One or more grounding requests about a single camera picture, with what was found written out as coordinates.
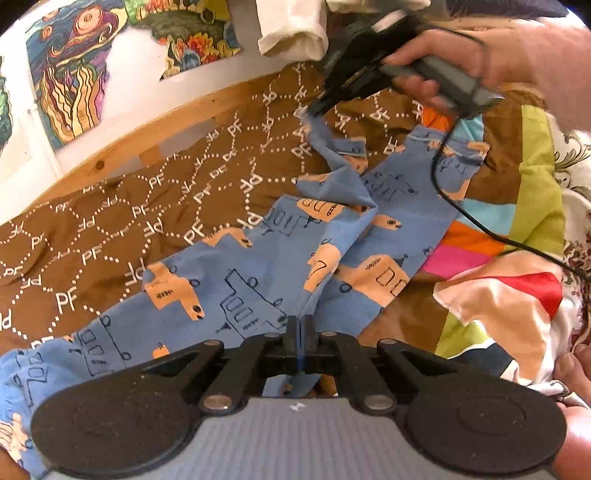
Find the brown fabric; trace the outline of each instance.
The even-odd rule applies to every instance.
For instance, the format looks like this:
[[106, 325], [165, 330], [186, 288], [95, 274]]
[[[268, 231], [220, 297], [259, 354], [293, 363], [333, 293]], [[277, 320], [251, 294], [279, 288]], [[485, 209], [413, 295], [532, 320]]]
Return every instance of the brown fabric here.
[[434, 352], [447, 319], [447, 310], [433, 298], [442, 278], [419, 271], [394, 301], [359, 335], [359, 342], [375, 346], [382, 338], [395, 338]]
[[[148, 264], [226, 225], [257, 223], [281, 195], [297, 194], [292, 179], [328, 172], [294, 116], [319, 90], [310, 66], [288, 66], [224, 127], [174, 158], [0, 226], [0, 353], [82, 328], [137, 293]], [[326, 118], [339, 135], [366, 137], [372, 168], [420, 110], [386, 90]]]
[[521, 105], [501, 102], [483, 114], [484, 141], [494, 145], [472, 177], [467, 197], [481, 202], [516, 203], [521, 184]]

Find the brown fabric with pf print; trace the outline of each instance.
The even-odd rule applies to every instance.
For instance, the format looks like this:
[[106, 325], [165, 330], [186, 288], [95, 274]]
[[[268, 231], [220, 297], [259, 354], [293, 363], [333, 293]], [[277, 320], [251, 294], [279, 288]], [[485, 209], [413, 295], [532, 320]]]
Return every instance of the brown fabric with pf print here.
[[[327, 173], [299, 118], [320, 85], [309, 65], [288, 66], [226, 125], [174, 158], [0, 226], [0, 353], [79, 330], [139, 292], [149, 264], [222, 227], [258, 223], [281, 195], [297, 194], [296, 177]], [[366, 138], [373, 168], [420, 122], [418, 107], [385, 90], [326, 119], [341, 136]], [[164, 295], [157, 302], [167, 290], [174, 289], [154, 292]]]

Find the black clamp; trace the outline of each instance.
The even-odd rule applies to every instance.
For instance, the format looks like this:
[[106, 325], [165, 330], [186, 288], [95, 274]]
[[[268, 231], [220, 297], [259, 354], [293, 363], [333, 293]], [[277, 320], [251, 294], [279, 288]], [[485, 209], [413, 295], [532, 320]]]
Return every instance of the black clamp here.
[[435, 56], [423, 57], [407, 67], [383, 63], [388, 55], [429, 28], [417, 16], [402, 10], [373, 24], [359, 21], [345, 27], [331, 40], [317, 64], [324, 75], [324, 90], [308, 107], [309, 114], [322, 116], [341, 101], [367, 98], [392, 87], [392, 79], [399, 75], [437, 81], [439, 96], [461, 118], [473, 118], [502, 99], [481, 87], [478, 79]]
[[253, 336], [233, 350], [207, 340], [57, 393], [33, 415], [35, 446], [72, 478], [138, 475], [175, 458], [205, 420], [246, 410], [267, 378], [302, 364], [306, 374], [335, 378], [339, 399], [328, 401], [346, 398], [394, 421], [417, 451], [462, 478], [534, 471], [564, 442], [561, 411], [536, 391], [393, 339], [367, 348], [342, 333], [317, 334], [312, 322], [291, 319], [289, 334]]

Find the light blue fabric patch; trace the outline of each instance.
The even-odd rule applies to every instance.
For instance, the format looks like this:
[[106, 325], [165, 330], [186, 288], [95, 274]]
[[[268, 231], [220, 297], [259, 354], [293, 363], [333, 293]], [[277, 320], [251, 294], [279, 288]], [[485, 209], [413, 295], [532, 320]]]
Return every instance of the light blue fabric patch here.
[[484, 121], [482, 114], [470, 120], [460, 120], [453, 134], [454, 140], [466, 142], [482, 142], [483, 138]]
[[[511, 224], [515, 216], [515, 204], [493, 205], [492, 203], [480, 202], [479, 200], [465, 199], [462, 202], [462, 206], [465, 211], [489, 230], [492, 230], [498, 235], [509, 235], [509, 230], [511, 229]], [[463, 215], [460, 215], [457, 220], [474, 230], [481, 231]]]

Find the pink fabric patch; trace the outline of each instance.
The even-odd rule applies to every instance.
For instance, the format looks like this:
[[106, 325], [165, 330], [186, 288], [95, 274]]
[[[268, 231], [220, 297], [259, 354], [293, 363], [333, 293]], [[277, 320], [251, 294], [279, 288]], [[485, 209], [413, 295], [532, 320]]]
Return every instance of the pink fabric patch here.
[[490, 259], [489, 255], [469, 252], [450, 245], [438, 245], [421, 270], [449, 280], [466, 270], [484, 265]]

